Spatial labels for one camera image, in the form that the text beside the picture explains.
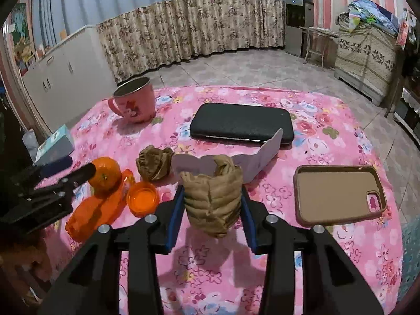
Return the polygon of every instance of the white cabinet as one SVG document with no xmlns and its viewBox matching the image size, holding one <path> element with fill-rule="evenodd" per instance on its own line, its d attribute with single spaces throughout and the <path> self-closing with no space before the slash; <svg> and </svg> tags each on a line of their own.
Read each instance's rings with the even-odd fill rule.
<svg viewBox="0 0 420 315">
<path fill-rule="evenodd" d="M 94 26 L 85 26 L 54 46 L 23 81 L 51 131 L 63 124 L 73 126 L 117 88 Z"/>
</svg>

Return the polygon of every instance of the pink mug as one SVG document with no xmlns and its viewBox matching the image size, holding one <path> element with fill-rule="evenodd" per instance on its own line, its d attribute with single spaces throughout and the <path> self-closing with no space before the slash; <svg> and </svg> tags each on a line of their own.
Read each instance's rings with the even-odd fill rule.
<svg viewBox="0 0 420 315">
<path fill-rule="evenodd" d="M 109 98 L 108 105 L 117 115 L 130 122 L 150 120 L 156 114 L 155 94 L 150 79 L 133 77 L 122 83 Z"/>
</svg>

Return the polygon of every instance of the brown phone case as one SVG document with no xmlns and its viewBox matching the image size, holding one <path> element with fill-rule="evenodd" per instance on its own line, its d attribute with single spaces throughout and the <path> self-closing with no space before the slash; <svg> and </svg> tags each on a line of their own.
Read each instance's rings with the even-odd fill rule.
<svg viewBox="0 0 420 315">
<path fill-rule="evenodd" d="M 300 166 L 293 182 L 296 218 L 303 226 L 375 219 L 386 209 L 384 189 L 370 166 Z M 377 202 L 370 203 L 372 198 Z"/>
</svg>

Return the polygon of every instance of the cartoon print on mug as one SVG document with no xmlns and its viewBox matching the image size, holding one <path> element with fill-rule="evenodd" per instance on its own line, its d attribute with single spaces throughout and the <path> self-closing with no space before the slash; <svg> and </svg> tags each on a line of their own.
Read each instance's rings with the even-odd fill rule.
<svg viewBox="0 0 420 315">
<path fill-rule="evenodd" d="M 137 117 L 141 114 L 139 107 L 136 105 L 136 101 L 127 101 L 125 107 L 130 117 Z"/>
</svg>

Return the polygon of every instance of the orange plastic bottle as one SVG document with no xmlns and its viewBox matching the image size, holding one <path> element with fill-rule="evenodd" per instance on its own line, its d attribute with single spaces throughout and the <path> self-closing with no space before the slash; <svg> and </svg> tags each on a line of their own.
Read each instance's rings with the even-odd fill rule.
<svg viewBox="0 0 420 315">
<path fill-rule="evenodd" d="M 126 169 L 120 183 L 110 193 L 83 200 L 66 223 L 65 229 L 70 237 L 83 243 L 102 224 L 112 225 L 124 210 L 127 191 L 135 183 L 133 173 Z"/>
</svg>

